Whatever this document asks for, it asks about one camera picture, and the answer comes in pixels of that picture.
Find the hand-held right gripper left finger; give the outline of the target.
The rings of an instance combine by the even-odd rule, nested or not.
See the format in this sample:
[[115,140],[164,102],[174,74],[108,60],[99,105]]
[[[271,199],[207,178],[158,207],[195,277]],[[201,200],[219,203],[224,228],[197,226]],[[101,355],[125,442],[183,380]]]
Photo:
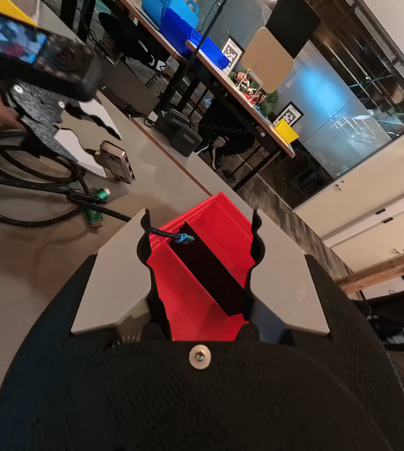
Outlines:
[[71,327],[73,335],[104,328],[120,338],[139,338],[151,319],[147,297],[152,289],[148,257],[141,257],[141,240],[149,244],[149,211],[140,210],[97,252],[80,306]]

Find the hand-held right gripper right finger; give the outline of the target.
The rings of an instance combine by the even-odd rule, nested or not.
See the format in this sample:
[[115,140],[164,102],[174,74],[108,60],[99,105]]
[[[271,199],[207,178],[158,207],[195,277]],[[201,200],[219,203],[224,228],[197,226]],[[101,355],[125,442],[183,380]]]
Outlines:
[[260,341],[281,344],[293,331],[328,336],[306,253],[261,209],[254,210],[251,233],[244,314]]

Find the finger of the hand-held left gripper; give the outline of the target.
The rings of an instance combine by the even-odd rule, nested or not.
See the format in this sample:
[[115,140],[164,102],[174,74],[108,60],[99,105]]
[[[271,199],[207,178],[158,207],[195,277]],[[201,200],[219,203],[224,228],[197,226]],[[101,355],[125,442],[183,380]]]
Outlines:
[[114,121],[97,97],[88,102],[70,99],[64,111],[80,121],[93,122],[99,127],[103,127],[111,136],[122,140],[122,136]]
[[103,166],[99,165],[95,161],[95,158],[83,149],[79,138],[72,130],[66,128],[58,129],[54,135],[54,139],[64,147],[78,166],[99,177],[107,178],[107,174]]

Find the red storage bin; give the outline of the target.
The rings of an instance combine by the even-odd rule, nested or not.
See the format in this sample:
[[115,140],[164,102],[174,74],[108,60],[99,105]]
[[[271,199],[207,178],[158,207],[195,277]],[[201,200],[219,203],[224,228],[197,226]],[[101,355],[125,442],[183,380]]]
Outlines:
[[[215,239],[233,260],[234,275],[244,287],[253,265],[251,222],[227,195],[219,192],[211,196],[161,230],[177,234],[184,222]],[[175,240],[150,234],[149,241],[151,255],[147,262],[154,271],[173,340],[233,341],[246,324],[243,313],[230,317],[222,310],[172,251],[169,244]]]

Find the black box under table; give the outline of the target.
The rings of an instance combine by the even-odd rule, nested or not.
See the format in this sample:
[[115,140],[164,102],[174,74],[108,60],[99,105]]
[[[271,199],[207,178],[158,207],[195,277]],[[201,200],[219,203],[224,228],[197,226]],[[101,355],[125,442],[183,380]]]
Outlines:
[[138,114],[148,117],[159,103],[159,99],[121,61],[115,64],[98,54],[101,78],[98,90],[126,115]]

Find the black hard case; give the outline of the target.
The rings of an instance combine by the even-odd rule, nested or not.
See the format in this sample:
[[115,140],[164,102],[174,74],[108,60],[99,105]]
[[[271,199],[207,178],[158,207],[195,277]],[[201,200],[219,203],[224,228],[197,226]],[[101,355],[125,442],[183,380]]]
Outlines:
[[189,157],[202,143],[202,138],[191,127],[183,125],[171,139],[171,147],[184,157]]
[[169,139],[174,138],[176,133],[184,125],[189,127],[192,125],[187,116],[184,116],[181,112],[175,110],[174,108],[160,110],[157,115],[158,117],[154,122],[154,127],[157,131]]

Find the white double door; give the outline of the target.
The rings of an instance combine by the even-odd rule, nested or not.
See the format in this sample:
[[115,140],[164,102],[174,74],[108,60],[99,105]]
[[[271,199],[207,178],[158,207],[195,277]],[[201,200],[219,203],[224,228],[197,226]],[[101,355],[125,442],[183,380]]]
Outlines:
[[404,254],[404,212],[334,245],[331,250],[353,272]]

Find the blue storage bin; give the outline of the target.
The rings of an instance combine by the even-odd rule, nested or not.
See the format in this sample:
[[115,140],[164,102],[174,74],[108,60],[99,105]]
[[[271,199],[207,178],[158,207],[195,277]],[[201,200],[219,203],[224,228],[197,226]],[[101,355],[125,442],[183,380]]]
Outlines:
[[222,53],[210,37],[205,38],[204,42],[200,46],[200,51],[202,51],[206,57],[220,70],[226,69],[230,64],[230,60]]
[[161,18],[159,31],[180,54],[186,51],[186,41],[196,34],[196,29],[169,7]]

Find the blue bag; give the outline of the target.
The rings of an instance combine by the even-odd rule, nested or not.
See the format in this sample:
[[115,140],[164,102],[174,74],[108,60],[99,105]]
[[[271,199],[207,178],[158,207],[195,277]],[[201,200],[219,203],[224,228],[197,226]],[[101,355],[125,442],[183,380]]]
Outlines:
[[141,7],[157,27],[161,27],[168,8],[193,28],[199,23],[199,6],[193,0],[143,0]]

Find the framed marker tag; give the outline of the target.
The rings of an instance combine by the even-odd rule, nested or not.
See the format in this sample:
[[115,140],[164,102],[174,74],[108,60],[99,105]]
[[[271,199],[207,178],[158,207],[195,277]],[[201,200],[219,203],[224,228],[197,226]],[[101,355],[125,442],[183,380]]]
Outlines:
[[274,125],[277,125],[282,119],[290,126],[293,127],[302,117],[304,112],[297,107],[297,105],[290,101],[277,115]]
[[240,61],[245,50],[231,34],[228,34],[221,47],[221,52],[229,60],[229,64],[225,70],[233,70]]

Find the long brown-edged table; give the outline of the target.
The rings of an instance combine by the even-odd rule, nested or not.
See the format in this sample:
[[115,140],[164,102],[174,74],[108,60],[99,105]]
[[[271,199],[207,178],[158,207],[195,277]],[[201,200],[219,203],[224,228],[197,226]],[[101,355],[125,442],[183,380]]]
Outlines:
[[[154,24],[143,12],[140,1],[119,1],[122,8],[128,10],[131,17],[137,18],[143,26],[160,41],[160,44],[166,51],[179,61],[179,64],[185,66],[187,59],[163,37],[163,35],[154,28]],[[186,44],[195,50],[194,44],[187,41]],[[295,157],[293,149],[289,144],[276,133],[275,129],[269,124],[253,105],[247,102],[243,94],[236,89],[232,80],[218,69],[202,51],[198,51],[196,59],[199,60],[199,67],[194,69],[194,78],[203,83],[219,101],[231,112],[231,114],[244,126],[244,128],[253,134],[260,145],[267,150],[268,156],[263,159],[256,167],[247,173],[234,186],[233,191],[237,192],[246,183],[248,183],[261,169],[265,168],[277,156],[282,159],[285,156]]]

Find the small yellow bin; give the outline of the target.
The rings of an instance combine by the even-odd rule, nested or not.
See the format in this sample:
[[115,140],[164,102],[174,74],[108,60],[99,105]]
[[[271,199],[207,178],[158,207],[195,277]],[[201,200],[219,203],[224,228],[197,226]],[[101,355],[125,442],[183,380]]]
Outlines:
[[292,129],[284,118],[280,119],[276,123],[275,131],[287,144],[291,144],[299,138],[299,135]]

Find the glass partition window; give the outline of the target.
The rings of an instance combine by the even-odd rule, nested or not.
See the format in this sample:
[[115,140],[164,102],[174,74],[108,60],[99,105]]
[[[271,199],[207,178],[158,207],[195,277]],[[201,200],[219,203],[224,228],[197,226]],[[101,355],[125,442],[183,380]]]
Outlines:
[[404,135],[404,54],[366,1],[305,1],[319,19],[270,118],[301,111],[295,157],[259,177],[297,207]]

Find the wooden post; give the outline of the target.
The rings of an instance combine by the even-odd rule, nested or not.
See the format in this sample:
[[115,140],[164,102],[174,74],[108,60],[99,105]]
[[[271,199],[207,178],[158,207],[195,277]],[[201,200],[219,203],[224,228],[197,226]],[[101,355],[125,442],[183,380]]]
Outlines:
[[351,294],[403,275],[404,253],[338,279],[336,283],[346,294]]

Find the black wall panel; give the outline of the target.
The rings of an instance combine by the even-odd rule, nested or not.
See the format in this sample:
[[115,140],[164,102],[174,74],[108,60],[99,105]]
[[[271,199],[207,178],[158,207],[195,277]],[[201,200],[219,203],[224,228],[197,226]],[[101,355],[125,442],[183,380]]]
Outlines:
[[295,59],[321,23],[303,0],[278,0],[265,27]]

